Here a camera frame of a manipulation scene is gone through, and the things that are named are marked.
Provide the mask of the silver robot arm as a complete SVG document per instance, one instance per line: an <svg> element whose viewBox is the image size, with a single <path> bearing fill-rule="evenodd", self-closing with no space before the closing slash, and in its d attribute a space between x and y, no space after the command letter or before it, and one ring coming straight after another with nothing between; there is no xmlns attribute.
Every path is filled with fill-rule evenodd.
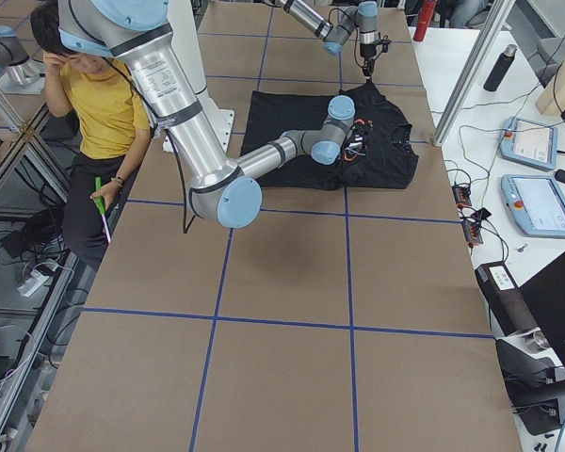
<svg viewBox="0 0 565 452"><path fill-rule="evenodd" d="M392 41L379 31L379 7L376 1L362 1L357 5L331 9L329 14L338 11L335 24L306 1L276 0L263 1L263 4L289 14L322 40L325 50L333 56L339 56L347 41L355 35L354 52L359 52L362 60L357 55L354 55L354 59L367 82L372 81L379 57L389 51Z"/></svg>
<svg viewBox="0 0 565 452"><path fill-rule="evenodd" d="M257 180L299 154L329 165L354 122L346 95L332 98L318 130L287 131L237 159L223 141L231 119L206 92L197 27L188 1L61 1L63 44L124 62L158 126L192 173L188 206L201 218L241 228L258 215Z"/></svg>

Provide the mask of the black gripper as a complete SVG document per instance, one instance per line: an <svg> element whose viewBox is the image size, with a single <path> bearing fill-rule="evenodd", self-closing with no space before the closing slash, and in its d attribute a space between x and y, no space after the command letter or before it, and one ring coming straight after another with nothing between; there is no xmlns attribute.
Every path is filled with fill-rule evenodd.
<svg viewBox="0 0 565 452"><path fill-rule="evenodd" d="M367 81L372 80L375 70L375 62L381 53L387 53L390 39L387 35L380 33L360 33L360 56L363 59L362 71Z"/></svg>
<svg viewBox="0 0 565 452"><path fill-rule="evenodd" d="M343 145L341 159L345 162L352 162L359 157L366 156L372 130L372 121L364 119L355 120L350 129L350 134Z"/></svg>

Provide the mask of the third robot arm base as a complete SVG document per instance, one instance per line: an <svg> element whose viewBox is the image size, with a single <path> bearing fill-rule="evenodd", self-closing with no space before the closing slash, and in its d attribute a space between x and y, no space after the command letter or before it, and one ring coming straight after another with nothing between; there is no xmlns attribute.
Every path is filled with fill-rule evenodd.
<svg viewBox="0 0 565 452"><path fill-rule="evenodd" d="M40 94L44 65L33 59L12 28L0 25L0 89L6 94Z"/></svg>

